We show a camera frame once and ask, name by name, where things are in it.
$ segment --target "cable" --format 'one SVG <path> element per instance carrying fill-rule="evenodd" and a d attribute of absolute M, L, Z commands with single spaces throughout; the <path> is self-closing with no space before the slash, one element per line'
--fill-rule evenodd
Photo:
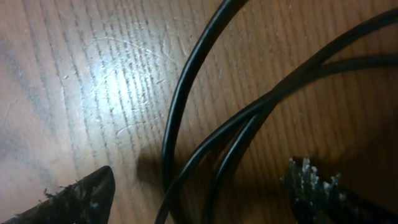
<path fill-rule="evenodd" d="M 350 61 L 339 62 L 338 64 L 332 63 L 324 65 L 321 67 L 321 71 L 317 73 L 320 75 L 319 77 L 314 77 L 313 80 L 304 80 L 301 84 L 298 84 L 298 86 L 291 88 L 290 92 L 293 92 L 294 90 L 300 88 L 300 86 L 304 86 L 321 77 L 325 77 L 333 73 L 347 72 L 348 70 L 351 70 L 351 68 L 352 70 L 359 70 L 365 68 L 387 66 L 398 66 L 398 55 L 376 58 L 356 58 Z M 202 224 L 211 223 L 213 209 L 216 203 L 216 197 L 220 188 L 221 181 L 223 180 L 227 169 L 231 166 L 233 159 L 236 159 L 236 157 L 238 157 L 240 160 L 241 156 L 245 153 L 250 142 L 252 141 L 268 115 L 271 113 L 273 108 L 274 106 L 269 106 L 261 114 L 257 114 L 250 119 L 250 121 L 243 127 L 234 144 L 231 146 L 231 149 L 228 151 L 227 155 L 219 165 L 218 171 L 211 183 L 208 197 L 206 199 Z"/>
<path fill-rule="evenodd" d="M 216 22 L 214 22 L 214 21 L 216 21 L 215 18 L 221 17 L 220 16 L 221 15 L 220 12 L 223 11 L 221 9 L 225 9 L 225 7 L 223 7 L 223 5 L 224 4 L 227 5 L 226 2 L 227 3 L 229 2 L 230 4 L 232 4 L 231 3 L 232 1 L 223 2 L 223 4 L 217 10 L 217 13 L 213 16 L 213 18 L 212 18 L 211 22 L 209 23 L 208 27 L 206 28 L 206 30 L 209 30 L 209 27 L 212 27 L 211 24 L 213 24 L 213 25 L 216 24 Z M 380 28 L 382 26 L 386 26 L 386 25 L 389 25 L 389 24 L 391 24 L 393 22 L 396 22 L 396 20 L 397 20 L 397 13 L 396 12 L 397 12 L 397 9 L 394 9 L 394 10 L 385 12 L 384 14 L 381 14 L 381 15 L 373 18 L 373 19 L 370 19 L 369 21 L 366 21 L 366 22 L 360 24 L 359 26 L 357 26 L 354 29 L 352 29 L 352 30 L 348 31 L 347 33 L 343 34 L 342 36 L 337 38 L 335 41 L 333 41 L 332 43 L 328 44 L 326 47 L 321 49 L 321 51 L 319 51 L 319 53 L 315 54 L 312 58 L 307 60 L 307 62 L 305 62 L 300 68 L 309 69 L 311 67 L 311 65 L 313 64 L 313 63 L 310 63 L 310 62 L 317 62 L 317 61 L 321 62 L 322 60 L 326 60 L 328 58 L 327 55 L 330 55 L 330 54 L 333 54 L 333 53 L 339 51 L 340 48 L 345 47 L 349 43 L 351 43 L 354 40 L 360 38 L 361 36 L 366 35 L 367 33 L 373 31 L 374 29 L 378 29 L 378 28 Z M 232 17 L 233 14 L 235 14 L 235 13 L 236 13 L 236 11 L 233 11 L 233 13 L 229 13 L 230 17 Z M 209 34 L 209 32 L 206 33 L 206 30 L 202 34 L 201 40 L 206 35 Z M 189 65 L 192 65 L 192 66 L 195 65 L 194 63 L 191 63 L 191 64 L 189 63 L 189 62 L 195 61 L 194 60 L 195 57 L 192 56 L 192 55 L 200 55 L 200 54 L 196 54 L 197 52 L 204 52 L 206 54 L 210 50 L 210 48 L 208 48 L 207 50 L 200 50 L 200 47 L 199 47 L 200 43 L 204 43 L 204 41 L 202 41 L 202 42 L 199 41 L 197 43 L 197 45 L 195 46 L 196 50 L 194 49 L 194 51 L 191 54 L 190 59 L 188 59 L 188 62 L 187 62 L 187 64 L 186 64 L 186 66 L 185 66 L 183 71 L 190 71 L 192 69 L 190 69 Z M 198 60 L 198 61 L 201 64 L 201 63 L 203 63 L 204 59 L 201 59 L 201 60 Z M 191 80 L 192 80 L 191 82 L 185 82 L 185 84 L 188 85 L 188 86 L 183 85 L 184 82 L 182 80 L 183 80 L 184 77 L 187 76 L 187 75 L 184 76 L 184 74 L 188 74 L 188 73 L 187 72 L 183 72 L 183 75 L 182 75 L 182 77 L 181 77 L 181 79 L 180 79 L 180 81 L 179 81 L 179 83 L 177 85 L 177 90 L 176 90 L 176 92 L 174 94 L 172 107 L 170 109 L 169 120 L 168 120 L 168 124 L 167 124 L 167 129 L 166 129 L 166 132 L 165 132 L 166 134 L 165 134 L 165 139 L 164 139 L 164 147 L 163 147 L 163 150 L 162 150 L 163 162 L 164 162 L 163 163 L 163 170 L 162 170 L 162 177 L 164 178 L 164 183 L 165 183 L 164 187 L 165 187 L 165 189 L 166 189 L 166 186 L 167 186 L 168 182 L 170 181 L 170 173 L 171 173 L 171 167 L 170 167 L 171 165 L 170 164 L 173 161 L 175 140 L 177 138 L 178 127 L 179 127 L 179 124 L 180 124 L 180 121 L 181 121 L 180 117 L 181 117 L 182 113 L 178 113 L 178 112 L 183 111 L 183 107 L 185 106 L 185 102 L 186 102 L 186 99 L 187 99 L 187 94 L 188 94 L 187 92 L 189 91 L 189 88 L 190 88 L 190 86 L 192 85 L 192 82 L 193 82 L 193 78 L 191 78 Z M 261 101 L 261 99 L 255 101 L 252 104 L 253 108 L 255 106 L 258 106 L 256 104 L 256 102 L 258 102 L 258 101 Z M 239 126 L 239 124 L 241 124 L 241 122 L 243 122 L 242 119 L 239 120 L 239 119 L 236 119 L 236 118 L 239 118 L 239 117 L 243 118 L 244 116 L 242 116 L 242 115 L 244 115 L 244 112 L 247 113 L 248 110 L 241 111 L 236 116 L 233 116 L 230 119 L 230 121 L 234 121 L 234 122 L 230 122 L 230 123 L 227 122 L 224 125 L 222 125 L 220 128 L 218 128 L 211 136 L 209 136 L 205 140 L 205 142 L 203 142 L 201 144 L 201 146 L 195 152 L 197 152 L 197 151 L 199 151 L 199 152 L 208 151 L 209 149 L 206 149 L 206 147 L 204 147 L 204 146 L 211 146 L 211 144 L 209 144 L 209 143 L 217 142 L 220 138 L 224 137 L 224 135 L 225 135 L 224 132 L 225 131 L 229 131 L 229 132 L 234 131 L 237 127 L 233 127 L 233 125 Z"/>
<path fill-rule="evenodd" d="M 165 192 L 169 188 L 173 178 L 172 166 L 174 164 L 175 143 L 177 142 L 182 114 L 193 81 L 218 36 L 247 1 L 248 0 L 224 0 L 221 3 L 193 48 L 182 70 L 170 106 L 169 118 L 167 120 L 162 145 L 162 183 Z M 178 202 L 176 202 L 174 206 L 180 207 Z M 181 215 L 177 215 L 176 212 L 177 211 L 174 209 L 172 210 L 175 221 L 179 224 L 185 223 Z"/>
<path fill-rule="evenodd" d="M 253 107 L 253 111 L 247 114 L 244 114 L 242 118 L 240 119 L 247 119 L 248 117 L 252 116 L 251 113 L 259 113 L 261 111 L 269 111 L 271 112 L 276 104 L 283 100 L 287 95 L 291 94 L 293 91 L 299 89 L 300 87 L 305 86 L 306 84 L 313 82 L 319 78 L 326 77 L 328 75 L 331 75 L 333 73 L 340 73 L 340 72 L 347 72 L 350 70 L 359 70 L 359 69 L 366 69 L 366 68 L 377 68 L 377 67 L 387 67 L 387 66 L 398 66 L 398 55 L 390 55 L 390 56 L 382 56 L 382 57 L 366 57 L 366 58 L 357 58 L 357 59 L 351 59 L 351 60 L 345 60 L 342 62 L 336 62 L 336 63 L 331 63 L 328 65 L 323 65 L 321 66 L 320 69 L 314 71 L 311 74 L 308 74 L 307 76 L 302 76 L 302 80 L 296 80 L 296 82 L 293 85 L 288 85 L 285 84 L 286 82 L 283 79 L 279 84 L 275 86 L 274 89 L 272 89 L 270 92 L 266 93 L 264 96 L 262 96 L 262 101 L 259 102 L 260 106 Z M 228 120 L 230 123 L 238 123 L 238 119 L 230 119 Z M 228 121 L 224 123 L 221 127 L 223 126 L 229 126 Z M 228 129 L 222 129 L 219 131 L 219 136 L 225 136 L 228 134 Z M 159 213 L 157 215 L 155 224 L 161 224 L 164 223 L 167 214 L 170 210 L 171 203 L 173 202 L 174 198 L 178 194 L 178 192 L 181 191 L 183 184 L 185 181 L 188 179 L 188 176 L 190 173 L 193 171 L 194 168 L 198 165 L 198 163 L 204 158 L 204 156 L 207 154 L 208 151 L 212 149 L 212 147 L 209 147 L 209 144 L 213 142 L 209 141 L 209 137 L 200 145 L 198 148 L 193 152 L 191 155 L 190 160 L 187 162 L 186 166 L 183 168 L 181 171 L 180 175 L 178 176 L 177 179 L 175 179 L 172 184 L 170 185 L 163 203 L 159 209 Z M 245 145 L 245 143 L 234 143 L 234 146 L 242 146 Z"/>
<path fill-rule="evenodd" d="M 186 104 L 189 90 L 192 86 L 193 80 L 202 65 L 207 53 L 210 51 L 212 45 L 214 44 L 217 37 L 221 34 L 222 30 L 231 20 L 231 18 L 239 11 L 239 9 L 246 3 L 246 0 L 224 0 L 221 6 L 217 9 L 216 13 L 211 18 L 209 24 L 207 25 L 205 31 L 202 33 L 198 43 L 196 44 L 193 52 L 188 58 L 187 63 L 184 66 L 183 72 L 181 74 L 180 80 L 176 91 L 174 93 L 172 105 L 170 107 L 170 114 L 167 121 L 167 126 L 165 130 L 163 148 L 162 148 L 162 179 L 164 189 L 170 185 L 172 179 L 172 164 L 174 161 L 174 147 L 177 140 L 178 129 L 181 123 L 181 117 L 183 109 Z M 301 75 L 305 75 L 306 71 L 315 68 L 315 65 L 321 64 L 329 56 L 333 55 L 343 47 L 352 43 L 356 39 L 372 32 L 375 29 L 389 25 L 397 21 L 397 9 L 385 12 L 379 16 L 374 17 L 358 26 L 345 34 L 338 37 L 336 40 L 328 44 L 326 47 L 321 49 L 317 54 L 307 60 L 302 66 L 293 72 L 293 76 L 287 77 L 287 81 L 280 82 L 279 85 L 285 85 L 289 83 L 295 83 L 302 79 Z M 245 119 L 254 116 L 256 110 L 261 110 L 263 105 L 266 104 L 267 95 L 265 98 L 259 98 L 243 111 L 239 112 L 226 123 L 224 123 L 220 128 L 218 128 L 213 134 L 208 136 L 194 152 L 198 154 L 199 152 L 209 151 L 214 143 L 217 143 L 220 139 L 226 136 L 225 132 L 236 131 L 237 128 L 245 122 Z"/>

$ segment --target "wooden surface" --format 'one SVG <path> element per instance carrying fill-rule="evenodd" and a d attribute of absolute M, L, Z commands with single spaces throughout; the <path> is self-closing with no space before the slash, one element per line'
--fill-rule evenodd
<path fill-rule="evenodd" d="M 172 93 L 221 1 L 0 1 L 0 221 L 110 165 L 109 223 L 153 223 L 162 200 L 160 146 Z M 344 31 L 394 0 L 252 0 L 222 33 L 188 99 L 182 166 L 223 121 Z M 398 27 L 333 60 L 398 53 Z M 398 212 L 398 70 L 338 74 L 284 100 L 220 196 L 218 223 L 293 223 L 279 178 L 311 156 L 349 189 Z M 182 193 L 198 223 L 212 155 Z"/>

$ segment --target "wooden table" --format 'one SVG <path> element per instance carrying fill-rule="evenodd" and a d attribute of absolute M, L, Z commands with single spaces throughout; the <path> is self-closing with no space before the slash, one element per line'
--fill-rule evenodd
<path fill-rule="evenodd" d="M 160 146 L 180 71 L 220 4 L 205 0 L 0 1 L 0 220 L 104 165 L 116 178 L 109 223 L 153 223 Z M 212 130 L 349 28 L 393 0 L 252 0 L 222 33 L 188 99 L 182 166 Z M 332 60 L 398 52 L 389 26 Z M 217 223 L 293 223 L 280 177 L 292 156 L 341 173 L 398 212 L 398 70 L 335 75 L 276 107 L 223 186 Z M 182 192 L 198 223 L 213 154 Z"/>

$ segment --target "black wire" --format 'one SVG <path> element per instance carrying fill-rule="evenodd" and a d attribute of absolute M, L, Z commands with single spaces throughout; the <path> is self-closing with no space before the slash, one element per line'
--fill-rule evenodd
<path fill-rule="evenodd" d="M 365 68 L 376 68 L 376 67 L 387 67 L 387 66 L 398 66 L 398 55 L 388 55 L 388 56 L 382 56 L 382 57 L 366 57 L 366 58 L 357 58 L 357 59 L 351 59 L 351 60 L 345 60 L 342 62 L 336 62 L 336 63 L 331 63 L 328 65 L 323 65 L 320 67 L 320 69 L 313 71 L 313 73 L 308 74 L 307 76 L 302 76 L 302 80 L 297 80 L 293 85 L 288 85 L 290 83 L 284 82 L 284 80 L 295 80 L 294 78 L 291 78 L 291 74 L 287 76 L 285 79 L 283 79 L 278 85 L 275 86 L 274 89 L 272 89 L 270 92 L 266 93 L 264 96 L 262 96 L 262 101 L 259 102 L 261 106 L 253 107 L 253 113 L 257 114 L 260 113 L 261 111 L 269 111 L 271 112 L 273 108 L 283 100 L 287 95 L 291 94 L 293 91 L 299 89 L 300 87 L 303 87 L 304 85 L 313 82 L 319 78 L 326 77 L 328 75 L 331 75 L 333 73 L 340 73 L 340 72 L 347 72 L 350 70 L 358 70 L 358 69 L 365 69 Z M 250 118 L 251 114 L 244 114 L 242 119 L 248 119 Z M 224 125 L 226 125 L 228 122 L 230 123 L 237 123 L 236 119 L 230 119 Z M 228 130 L 226 131 L 221 131 L 220 135 L 225 136 L 228 134 Z M 246 137 L 241 137 L 238 138 L 237 141 L 233 144 L 233 146 L 236 146 L 237 149 L 241 149 L 240 146 L 244 146 L 247 144 L 246 142 Z M 162 224 L 164 223 L 165 219 L 167 218 L 167 214 L 170 210 L 171 203 L 174 201 L 174 198 L 176 195 L 181 191 L 183 184 L 185 181 L 188 179 L 188 176 L 190 173 L 196 168 L 196 166 L 199 164 L 199 162 L 204 158 L 204 156 L 209 152 L 212 147 L 209 146 L 209 142 L 212 143 L 211 141 L 205 140 L 201 145 L 205 146 L 198 146 L 198 148 L 193 152 L 191 155 L 190 160 L 187 162 L 186 166 L 183 168 L 181 171 L 180 175 L 178 176 L 177 179 L 175 179 L 172 184 L 170 185 L 163 203 L 159 209 L 155 224 Z"/>
<path fill-rule="evenodd" d="M 343 61 L 339 63 L 331 63 L 328 65 L 324 65 L 321 67 L 321 70 L 317 72 L 319 77 L 313 77 L 313 79 L 303 80 L 296 87 L 292 87 L 289 91 L 284 93 L 284 97 L 286 97 L 289 92 L 292 93 L 294 90 L 297 90 L 301 86 L 305 86 L 306 84 L 315 81 L 319 78 L 340 72 L 347 72 L 348 70 L 360 70 L 365 68 L 374 68 L 374 67 L 388 67 L 388 66 L 398 66 L 398 55 L 391 56 L 383 56 L 376 58 L 356 58 L 349 61 Z M 204 207 L 204 215 L 202 219 L 202 224 L 211 223 L 211 219 L 213 216 L 213 209 L 216 204 L 216 199 L 218 195 L 218 191 L 220 189 L 221 182 L 224 178 L 226 171 L 231 167 L 233 159 L 240 159 L 241 156 L 245 153 L 247 147 L 250 142 L 269 116 L 271 111 L 275 107 L 275 103 L 268 106 L 262 113 L 258 113 L 254 115 L 249 122 L 247 122 L 240 134 L 236 137 L 234 144 L 231 146 L 231 149 L 228 151 L 227 155 L 219 165 L 218 171 L 213 178 L 211 183 L 211 187 L 209 189 L 208 197 L 206 199 L 205 207 Z"/>
<path fill-rule="evenodd" d="M 169 119 L 165 130 L 164 143 L 162 148 L 162 178 L 164 183 L 164 189 L 166 190 L 172 179 L 172 164 L 174 161 L 174 147 L 177 140 L 178 129 L 181 122 L 181 117 L 185 103 L 188 97 L 188 92 L 192 86 L 193 80 L 202 65 L 207 53 L 210 51 L 215 40 L 225 28 L 229 20 L 237 13 L 237 11 L 244 5 L 246 1 L 239 0 L 225 0 L 212 17 L 211 21 L 207 25 L 205 31 L 202 33 L 200 40 L 196 44 L 193 52 L 188 58 L 187 63 L 184 66 L 182 75 L 178 82 L 172 105 L 170 107 Z M 300 80 L 300 75 L 304 75 L 305 71 L 311 70 L 313 65 L 321 63 L 326 60 L 330 55 L 339 51 L 343 47 L 347 46 L 354 40 L 360 38 L 363 35 L 368 34 L 374 29 L 389 25 L 397 20 L 397 9 L 385 12 L 379 16 L 376 16 L 369 21 L 366 21 L 354 29 L 343 34 L 326 47 L 321 49 L 319 53 L 315 54 L 312 58 L 307 60 L 302 66 L 295 70 L 296 76 L 293 76 L 293 81 Z M 237 128 L 242 125 L 245 119 L 250 116 L 254 116 L 256 110 L 261 109 L 264 99 L 258 99 L 246 107 L 245 110 L 239 112 L 233 116 L 228 122 L 218 128 L 213 134 L 207 137 L 194 152 L 200 154 L 210 150 L 214 143 L 217 143 L 221 138 L 225 137 L 225 132 L 236 131 Z"/>
<path fill-rule="evenodd" d="M 247 1 L 248 0 L 224 0 L 221 3 L 193 48 L 182 70 L 170 106 L 169 118 L 167 120 L 162 146 L 162 183 L 165 192 L 173 179 L 172 166 L 174 165 L 175 143 L 177 141 L 182 114 L 193 81 L 218 36 Z M 178 202 L 175 203 L 174 207 L 180 207 Z M 172 215 L 177 223 L 185 223 L 182 220 L 182 216 L 177 215 L 176 209 L 172 209 Z"/>

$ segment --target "black cable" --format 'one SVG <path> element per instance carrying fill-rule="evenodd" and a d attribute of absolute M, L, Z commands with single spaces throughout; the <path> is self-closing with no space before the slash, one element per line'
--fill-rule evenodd
<path fill-rule="evenodd" d="M 331 75 L 333 73 L 340 73 L 340 72 L 347 72 L 350 70 L 358 70 L 358 69 L 365 69 L 365 68 L 376 68 L 376 67 L 387 67 L 387 66 L 398 66 L 398 55 L 390 55 L 390 56 L 382 56 L 382 57 L 366 57 L 366 58 L 357 58 L 351 60 L 345 60 L 342 62 L 331 63 L 328 65 L 321 66 L 320 69 L 313 71 L 313 73 L 308 74 L 307 76 L 302 75 L 301 80 L 296 80 L 291 78 L 291 74 L 279 82 L 274 89 L 270 92 L 266 93 L 264 96 L 261 97 L 262 101 L 259 102 L 260 106 L 253 106 L 252 112 L 246 113 L 243 115 L 241 119 L 244 120 L 248 119 L 251 113 L 257 114 L 261 111 L 272 111 L 273 108 L 278 104 L 279 101 L 283 100 L 284 97 L 291 94 L 294 90 L 315 81 L 319 78 Z M 294 81 L 293 85 L 291 83 L 286 83 L 284 80 L 292 80 Z M 235 119 L 230 119 L 222 126 L 229 126 L 229 123 L 239 123 L 240 121 L 236 117 Z M 221 130 L 219 136 L 225 136 L 229 132 L 229 130 Z M 183 184 L 188 179 L 188 176 L 193 171 L 194 168 L 198 165 L 198 163 L 204 158 L 208 151 L 212 149 L 211 146 L 212 141 L 209 141 L 209 137 L 200 145 L 198 148 L 193 152 L 191 155 L 190 160 L 187 162 L 186 166 L 181 171 L 180 175 L 177 179 L 175 179 L 172 184 L 170 185 L 165 197 L 164 201 L 159 209 L 159 213 L 157 215 L 155 224 L 164 223 L 165 219 L 167 218 L 167 214 L 170 210 L 171 203 L 173 202 L 176 195 L 181 191 Z M 233 145 L 237 146 L 244 146 L 246 145 L 245 138 L 239 138 L 241 143 L 234 143 Z"/>
<path fill-rule="evenodd" d="M 300 86 L 305 86 L 306 84 L 315 81 L 319 78 L 325 77 L 327 75 L 333 73 L 347 72 L 351 68 L 355 67 L 353 70 L 365 69 L 365 68 L 373 68 L 373 67 L 387 67 L 387 66 L 398 66 L 398 55 L 391 55 L 387 57 L 377 57 L 377 58 L 356 58 L 350 61 L 340 62 L 339 64 L 329 64 L 322 66 L 321 70 L 326 72 L 319 72 L 319 77 L 314 77 L 313 80 L 303 80 L 301 84 L 298 86 L 291 88 L 289 91 L 292 93 L 294 90 L 300 88 Z M 235 139 L 234 144 L 231 146 L 231 149 L 228 151 L 227 155 L 219 165 L 218 171 L 213 178 L 211 183 L 211 187 L 209 189 L 209 193 L 204 206 L 204 214 L 202 219 L 202 224 L 211 223 L 211 219 L 213 216 L 213 209 L 215 207 L 217 194 L 223 180 L 223 177 L 226 171 L 230 168 L 233 159 L 238 157 L 240 160 L 241 156 L 245 153 L 247 147 L 250 142 L 269 116 L 271 111 L 274 109 L 274 106 L 269 106 L 262 113 L 254 115 L 248 123 L 246 123 L 240 132 L 239 136 Z"/>
<path fill-rule="evenodd" d="M 211 21 L 207 25 L 205 31 L 202 33 L 200 40 L 196 44 L 191 56 L 186 63 L 180 80 L 178 82 L 173 102 L 170 107 L 170 114 L 165 130 L 164 144 L 162 148 L 162 178 L 164 181 L 164 189 L 167 189 L 172 178 L 172 164 L 174 161 L 174 147 L 177 140 L 178 129 L 181 122 L 181 117 L 185 103 L 187 100 L 188 92 L 192 86 L 193 80 L 202 65 L 207 53 L 210 51 L 215 40 L 227 25 L 229 20 L 237 13 L 237 11 L 244 5 L 246 1 L 239 0 L 225 0 L 221 6 L 216 11 L 215 15 L 212 17 Z M 296 69 L 297 72 L 294 78 L 300 79 L 300 74 L 303 75 L 305 71 L 313 68 L 313 65 L 321 63 L 326 60 L 329 55 L 333 55 L 335 52 L 339 51 L 341 48 L 347 46 L 354 40 L 360 38 L 363 35 L 378 29 L 380 27 L 389 25 L 397 20 L 397 9 L 385 12 L 379 16 L 376 16 L 369 21 L 366 21 L 354 29 L 343 34 L 332 43 L 328 44 L 326 47 L 321 49 L 319 53 L 315 54 L 312 58 L 307 60 L 302 66 Z M 249 118 L 254 116 L 253 112 L 255 107 L 261 106 L 262 99 L 258 99 L 253 102 L 250 107 L 246 107 L 244 111 L 241 111 L 236 116 L 233 116 L 227 123 L 218 128 L 212 135 L 207 137 L 205 142 L 201 144 L 195 152 L 206 152 L 210 149 L 206 147 L 211 147 L 212 144 L 218 142 L 221 138 L 225 136 L 224 132 L 231 132 L 237 130 L 237 127 L 244 122 L 244 118 Z"/>
<path fill-rule="evenodd" d="M 165 192 L 173 179 L 172 166 L 174 165 L 175 143 L 177 142 L 182 114 L 193 81 L 218 36 L 247 1 L 248 0 L 224 0 L 221 3 L 193 48 L 182 70 L 170 106 L 169 118 L 167 120 L 162 146 L 162 183 Z M 178 202 L 176 202 L 174 206 L 180 207 Z M 184 223 L 181 215 L 177 215 L 176 212 L 177 211 L 174 212 L 174 209 L 172 210 L 175 221 L 179 224 Z"/>

